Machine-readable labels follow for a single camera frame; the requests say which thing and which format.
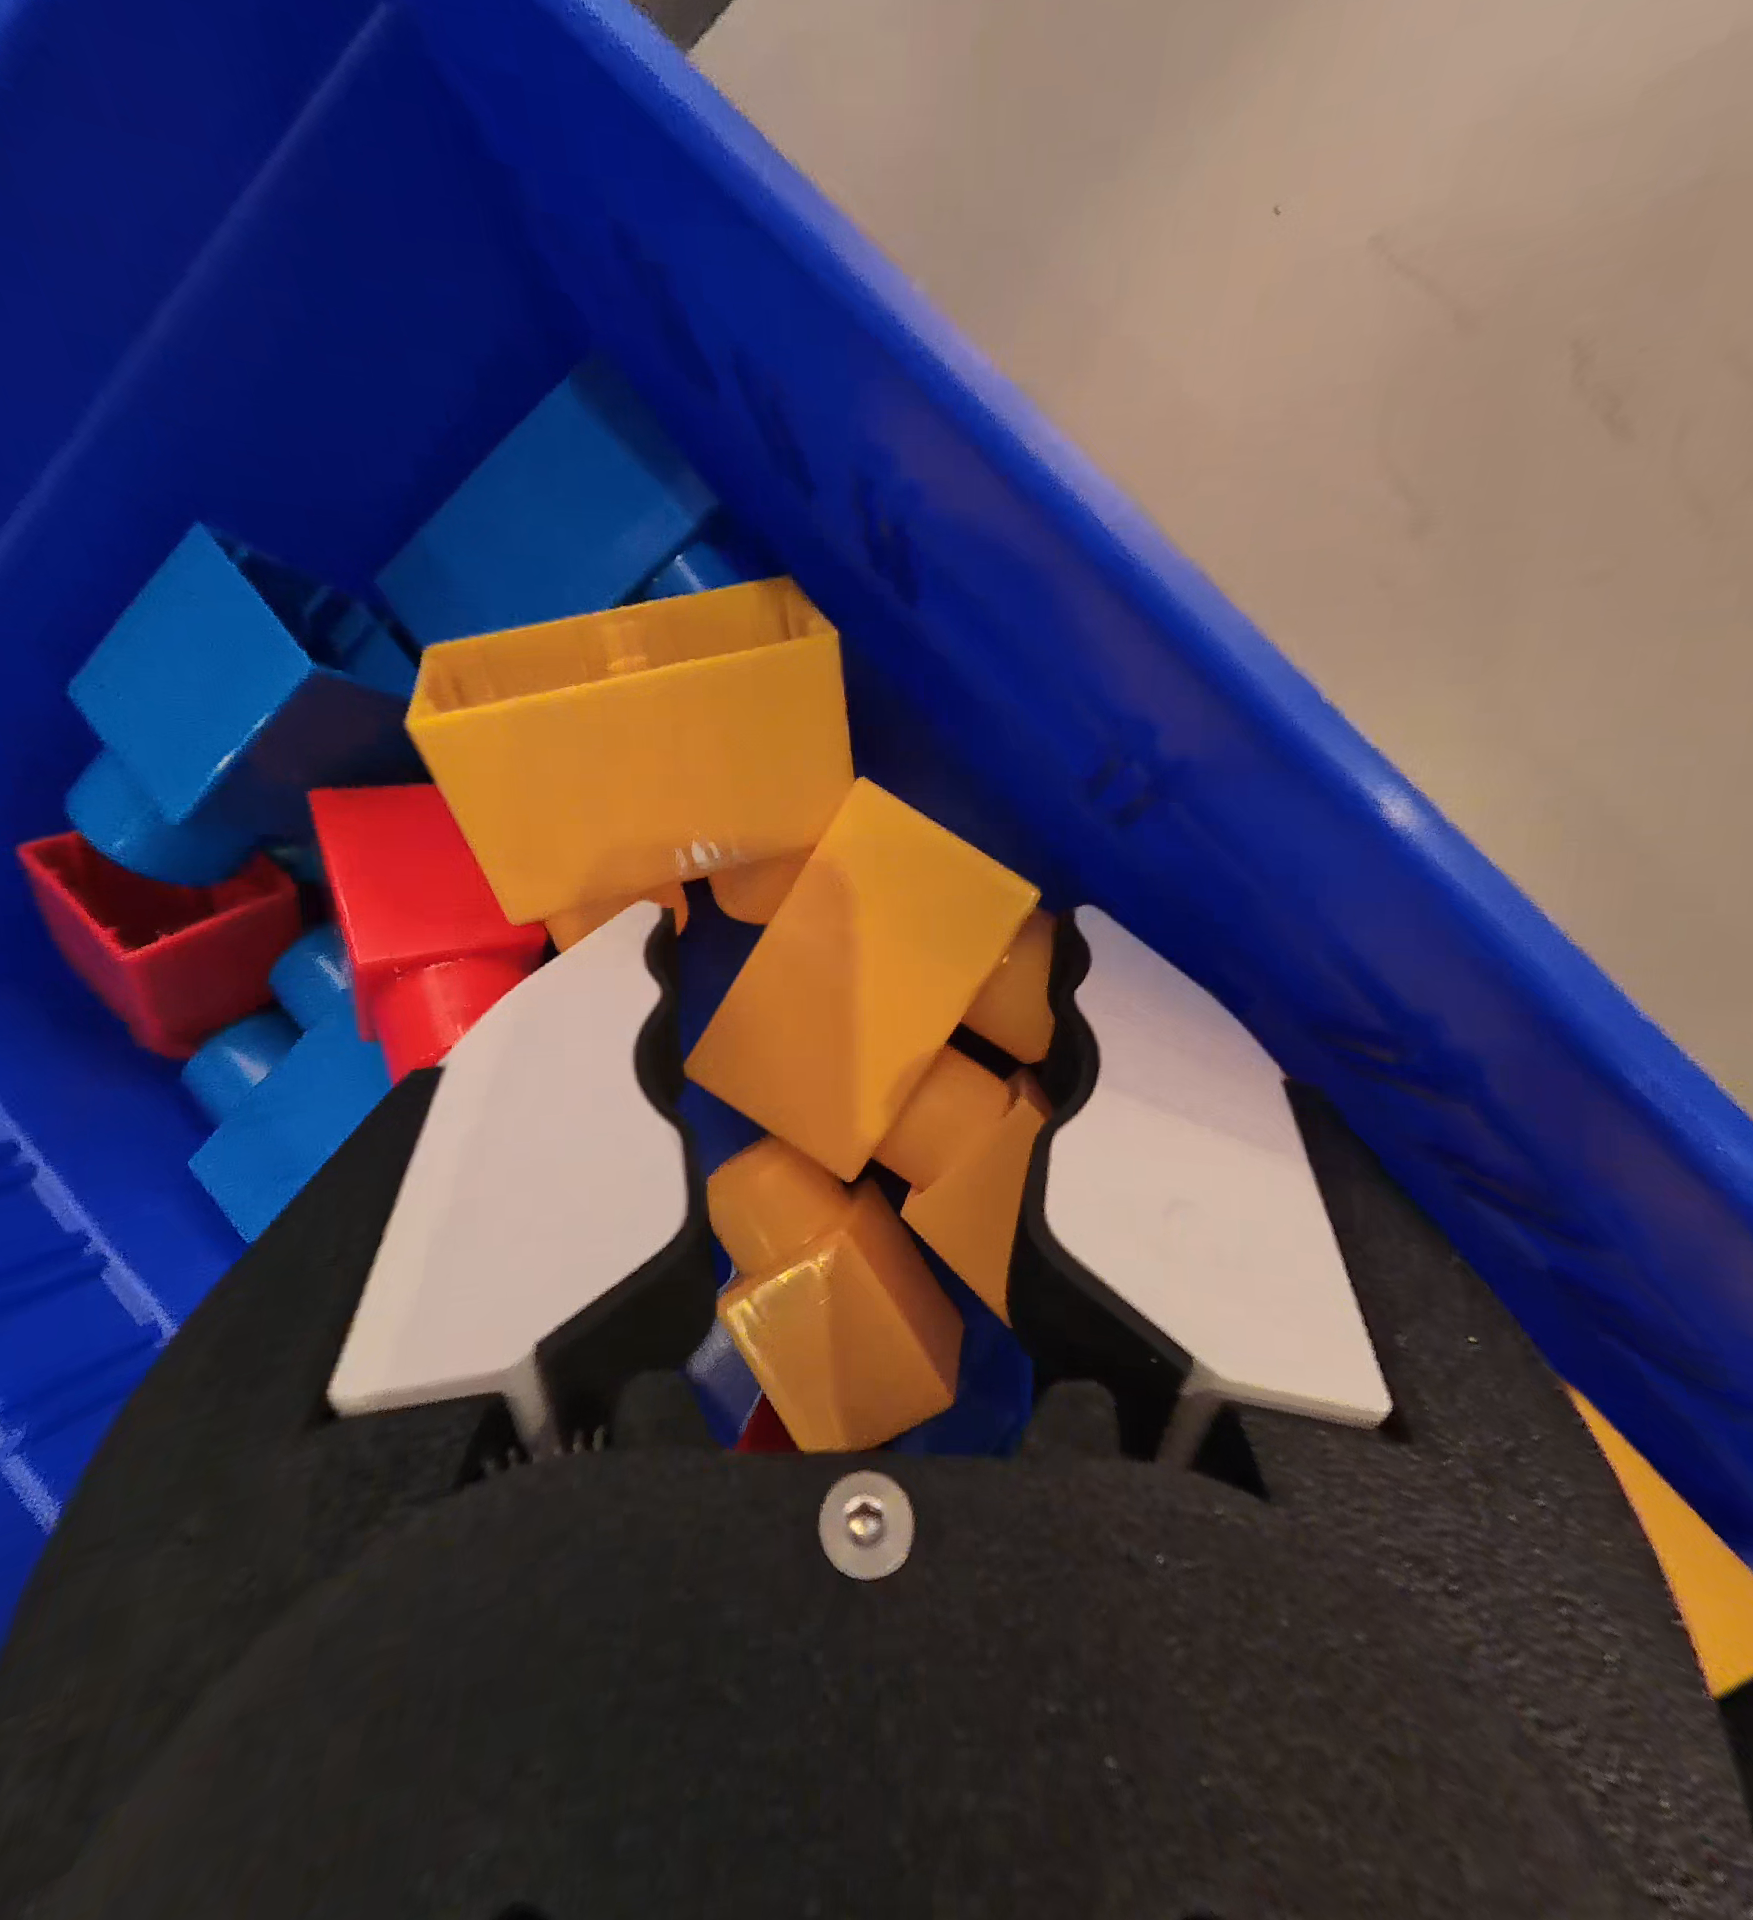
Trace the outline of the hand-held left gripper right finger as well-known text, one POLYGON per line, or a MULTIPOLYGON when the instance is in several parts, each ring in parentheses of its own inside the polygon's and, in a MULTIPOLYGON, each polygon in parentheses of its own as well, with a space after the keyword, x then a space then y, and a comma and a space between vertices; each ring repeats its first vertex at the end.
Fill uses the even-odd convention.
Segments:
POLYGON ((1110 912, 1056 936, 1052 1118, 1007 1277, 1037 1394, 1105 1394, 1114 1446, 1198 1458, 1222 1412, 1378 1431, 1393 1391, 1262 1042, 1110 912))

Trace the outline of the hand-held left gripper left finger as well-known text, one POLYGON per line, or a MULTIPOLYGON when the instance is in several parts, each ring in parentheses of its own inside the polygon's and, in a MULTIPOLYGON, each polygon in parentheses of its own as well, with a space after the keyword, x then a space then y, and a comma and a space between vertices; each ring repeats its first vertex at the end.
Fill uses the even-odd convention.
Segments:
POLYGON ((607 1443, 715 1318, 676 1109, 676 930, 634 903, 491 1006, 436 1073, 327 1409, 505 1400, 528 1452, 607 1443))

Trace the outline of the pile of colourful toy blocks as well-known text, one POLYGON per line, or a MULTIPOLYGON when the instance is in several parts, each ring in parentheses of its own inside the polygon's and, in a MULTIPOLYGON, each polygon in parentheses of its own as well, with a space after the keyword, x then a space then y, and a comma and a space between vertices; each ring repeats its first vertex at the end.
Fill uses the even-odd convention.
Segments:
MULTIPOLYGON (((789 578, 703 572, 715 519, 637 398, 585 364, 376 604, 194 526, 75 674, 101 750, 68 833, 17 859, 68 966, 147 1051, 189 1063, 212 1118, 194 1176, 251 1243, 387 1090, 431 1091, 509 990, 622 911, 667 911, 676 1109, 746 1446, 774 1428, 806 1452, 1004 1452, 1037 1394, 1007 1277, 1052 1118, 1065 917, 1037 903, 852 1181, 688 1084, 688 1051, 868 778, 837 631, 789 578)), ((1709 1583, 1715 1564, 1753 1579, 1751 1556, 1597 1403, 1582 1424, 1733 1695, 1753 1653, 1709 1625, 1709 1583)))

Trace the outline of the blue plastic bin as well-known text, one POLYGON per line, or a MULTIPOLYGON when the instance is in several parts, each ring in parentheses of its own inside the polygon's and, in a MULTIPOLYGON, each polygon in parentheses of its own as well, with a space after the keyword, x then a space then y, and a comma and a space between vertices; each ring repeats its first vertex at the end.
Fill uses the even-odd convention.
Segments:
POLYGON ((0 3, 0 1643, 236 1263, 14 847, 206 523, 367 590, 591 350, 874 775, 1220 993, 1753 1564, 1753 1121, 622 3, 0 3))

